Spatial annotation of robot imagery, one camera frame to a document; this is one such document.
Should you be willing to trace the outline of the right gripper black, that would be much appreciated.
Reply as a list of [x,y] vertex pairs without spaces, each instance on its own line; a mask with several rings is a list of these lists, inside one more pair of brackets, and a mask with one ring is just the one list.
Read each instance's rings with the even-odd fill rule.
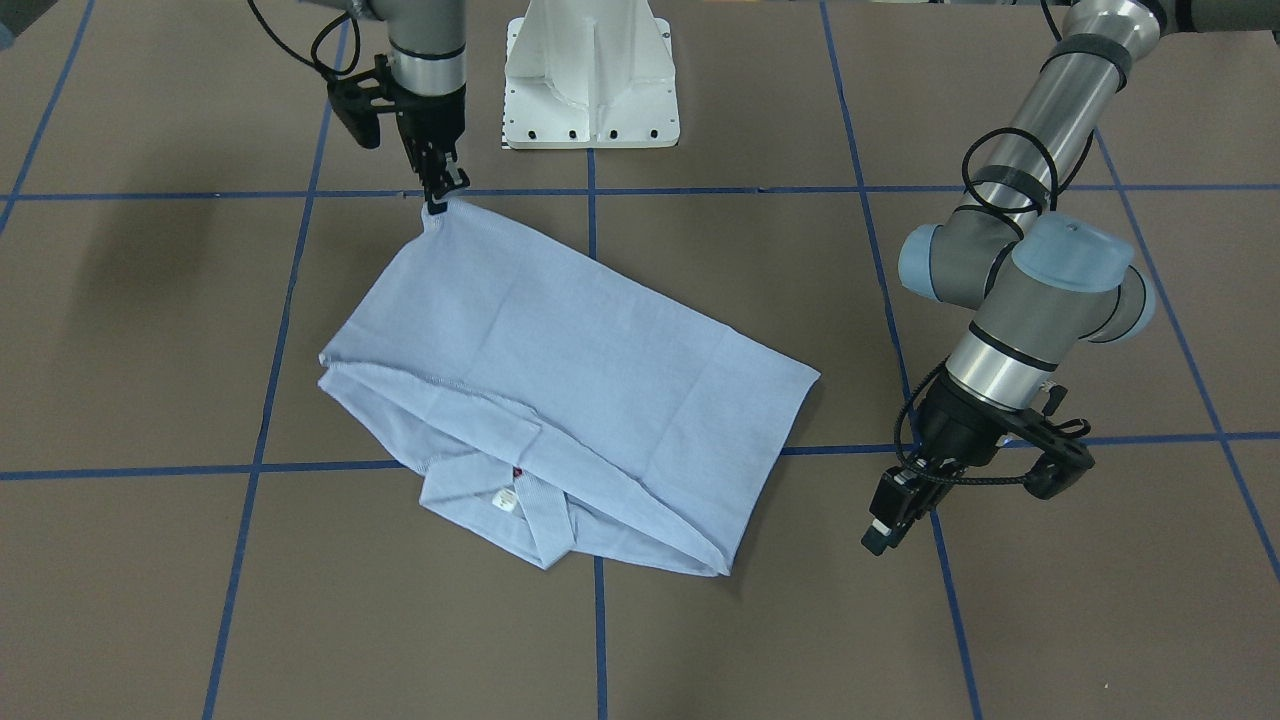
[[381,145],[381,117],[396,118],[406,156],[424,188],[429,217],[448,211],[449,195],[468,187],[458,164],[457,142],[465,132],[465,87],[421,95],[396,78],[392,56],[378,54],[370,70],[328,79],[335,117],[364,149]]

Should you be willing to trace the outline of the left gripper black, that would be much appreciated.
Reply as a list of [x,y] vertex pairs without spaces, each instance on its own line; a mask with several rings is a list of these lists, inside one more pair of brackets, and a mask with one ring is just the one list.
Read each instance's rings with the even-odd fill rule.
[[[1051,419],[1068,388],[1052,380],[1042,388],[1048,396],[1042,410],[1006,410],[970,395],[951,378],[922,379],[895,419],[897,462],[881,475],[861,547],[877,557],[896,550],[901,542],[899,530],[910,530],[954,487],[1020,486],[1029,495],[1048,500],[1094,468],[1093,455],[1082,443],[1091,433],[1088,420]],[[972,475],[973,469],[995,459],[1007,438],[1038,448],[1039,457],[1016,475]]]

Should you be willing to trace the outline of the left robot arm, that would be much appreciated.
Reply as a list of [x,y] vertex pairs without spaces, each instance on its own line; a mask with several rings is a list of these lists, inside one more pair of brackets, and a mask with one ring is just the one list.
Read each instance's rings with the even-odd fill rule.
[[1094,466],[1088,421],[1052,421],[1066,391],[1053,374],[1079,342],[1142,332],[1156,291],[1130,243],[1059,208],[1111,99],[1171,35],[1275,31],[1275,1],[1075,1],[1011,123],[961,161],[963,200],[909,234],[899,279],[974,315],[955,350],[911,392],[893,428],[916,418],[920,442],[896,443],[870,501],[861,544],[882,555],[959,486],[1020,486],[1047,500]]

